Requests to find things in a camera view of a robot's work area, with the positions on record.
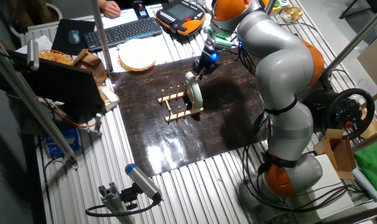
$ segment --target metal pole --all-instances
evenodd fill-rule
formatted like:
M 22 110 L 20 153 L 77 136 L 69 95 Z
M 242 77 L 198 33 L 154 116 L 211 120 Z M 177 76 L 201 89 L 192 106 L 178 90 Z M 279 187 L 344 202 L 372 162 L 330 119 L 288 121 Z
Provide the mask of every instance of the metal pole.
M 268 4 L 264 7 L 264 12 L 270 16 L 271 11 L 273 10 L 273 7 L 275 5 L 277 0 L 269 0 Z
M 359 144 L 353 146 L 353 152 L 358 152 L 362 149 L 364 149 L 367 146 L 370 146 L 377 142 L 377 133 L 375 133 L 373 136 L 369 137 L 368 139 L 365 139 L 364 141 L 360 142 Z
M 362 30 L 351 40 L 351 42 L 339 53 L 339 55 L 335 58 L 334 61 L 325 69 L 325 73 L 329 74 L 332 70 L 334 70 L 342 61 L 346 58 L 352 50 L 357 47 L 357 45 L 374 29 L 377 25 L 377 13 L 375 14 L 374 18 L 365 25 Z
M 2 46 L 0 52 L 7 54 Z M 31 113 L 38 119 L 39 123 L 50 134 L 64 155 L 71 161 L 74 169 L 78 168 L 77 158 L 69 143 L 63 137 L 63 134 L 54 124 L 54 122 L 46 115 L 42 107 L 39 105 L 35 93 L 32 91 L 24 77 L 20 72 L 14 70 L 13 64 L 9 59 L 0 55 L 0 72 L 6 81 L 12 86 L 13 90 L 20 96 L 24 104 L 28 107 Z
M 106 60 L 107 66 L 107 74 L 113 71 L 113 64 L 111 63 L 111 57 L 109 56 L 106 32 L 103 27 L 103 21 L 101 20 L 100 8 L 97 0 L 91 0 L 93 3 L 94 14 L 93 17 L 95 18 L 97 33 L 99 35 L 101 49 L 103 51 L 104 58 Z

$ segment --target monitor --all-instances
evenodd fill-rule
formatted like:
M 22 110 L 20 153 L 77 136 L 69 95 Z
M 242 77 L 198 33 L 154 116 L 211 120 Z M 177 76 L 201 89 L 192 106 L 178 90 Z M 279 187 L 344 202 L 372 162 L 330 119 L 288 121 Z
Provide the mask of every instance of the monitor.
M 26 54 L 7 52 L 11 57 L 26 62 Z M 22 72 L 22 75 L 37 96 L 65 103 L 63 110 L 66 114 L 79 116 L 106 112 L 89 70 L 40 58 L 37 71 Z M 1 74 L 0 89 L 12 90 Z

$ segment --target desk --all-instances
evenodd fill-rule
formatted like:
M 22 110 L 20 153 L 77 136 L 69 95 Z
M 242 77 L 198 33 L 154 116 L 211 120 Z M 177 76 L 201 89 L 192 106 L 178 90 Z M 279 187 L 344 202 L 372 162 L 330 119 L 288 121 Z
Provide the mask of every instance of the desk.
M 291 3 L 303 8 L 297 0 L 292 0 Z M 147 11 L 154 16 L 160 8 L 161 5 L 149 6 Z M 124 11 L 123 15 L 131 19 L 136 18 L 133 10 Z M 93 20 L 92 17 L 81 19 Z M 274 20 L 282 22 L 280 18 L 274 18 Z M 314 26 L 305 9 L 299 22 Z M 316 31 L 302 26 L 289 26 L 285 29 L 298 34 L 318 48 L 322 52 L 326 64 L 329 64 L 336 55 Z M 22 43 L 25 44 L 27 40 L 38 38 L 41 35 L 46 35 L 53 41 L 56 30 L 57 23 L 30 30 L 22 37 Z M 197 37 L 204 38 L 206 35 L 201 32 Z M 203 47 L 203 42 L 197 38 L 184 37 L 178 41 L 166 33 L 155 37 L 154 44 L 158 44 L 164 49 L 164 54 L 159 55 L 157 63 L 190 58 L 193 52 L 199 53 Z M 114 59 L 114 69 L 118 65 L 115 61 Z M 333 73 L 331 82 L 335 91 L 355 86 L 348 75 L 340 72 Z M 109 79 L 106 84 L 113 87 Z M 117 107 L 109 111 L 102 118 L 102 122 L 101 135 L 94 128 L 79 130 L 83 150 L 76 152 L 80 167 L 78 170 L 71 170 L 68 164 L 63 166 L 63 163 L 56 162 L 51 164 L 46 171 L 54 223 L 117 223 L 115 218 L 97 219 L 85 215 L 86 208 L 101 205 L 98 186 L 108 185 L 113 181 L 121 190 L 132 184 L 130 178 L 123 171 L 126 164 L 134 162 L 124 129 L 129 121 L 122 120 Z M 305 151 L 312 149 L 317 142 L 317 136 L 314 135 Z M 249 152 L 252 162 L 251 170 L 255 170 L 260 165 L 259 152 L 264 151 L 267 145 L 261 142 L 255 147 L 256 152 Z M 160 207 L 157 206 L 145 213 L 134 215 L 136 223 L 251 223 L 250 215 L 241 209 L 236 196 L 238 186 L 243 178 L 242 163 L 240 162 L 242 152 L 242 149 L 230 151 L 152 177 L 151 179 L 161 189 L 164 201 Z M 37 157 L 39 169 L 42 170 L 42 160 L 46 164 L 50 157 L 43 154 L 42 158 L 39 149 Z M 43 173 L 40 173 L 40 178 L 47 221 L 51 223 Z M 147 197 L 143 195 L 139 196 L 137 202 L 139 208 L 147 207 L 150 204 Z

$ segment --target steering wheel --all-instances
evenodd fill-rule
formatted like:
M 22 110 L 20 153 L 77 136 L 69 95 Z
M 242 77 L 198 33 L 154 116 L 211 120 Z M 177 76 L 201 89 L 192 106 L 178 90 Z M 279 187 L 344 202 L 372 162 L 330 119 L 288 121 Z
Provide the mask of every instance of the steering wheel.
M 355 100 L 350 100 L 349 97 L 357 94 L 362 96 L 367 103 L 367 114 L 362 119 L 362 112 L 359 109 L 360 104 Z M 348 134 L 349 139 L 355 139 L 359 137 L 368 126 L 371 124 L 375 113 L 375 104 L 373 97 L 365 90 L 352 88 L 342 91 L 338 96 L 330 103 L 324 116 L 323 116 L 323 130 L 327 131 L 328 128 L 336 128 L 332 123 L 342 125 L 346 128 L 353 128 L 354 132 Z

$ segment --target mouse pad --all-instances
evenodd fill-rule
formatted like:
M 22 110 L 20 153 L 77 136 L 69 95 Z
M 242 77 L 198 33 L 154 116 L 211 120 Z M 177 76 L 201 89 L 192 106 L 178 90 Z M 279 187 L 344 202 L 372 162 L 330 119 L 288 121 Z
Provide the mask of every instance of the mouse pad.
M 68 33 L 76 29 L 79 31 L 80 43 L 72 45 L 68 41 Z M 58 24 L 56 37 L 53 41 L 52 50 L 58 50 L 68 55 L 78 55 L 82 49 L 87 49 L 83 35 L 95 30 L 95 22 L 74 21 L 70 19 L 62 19 Z

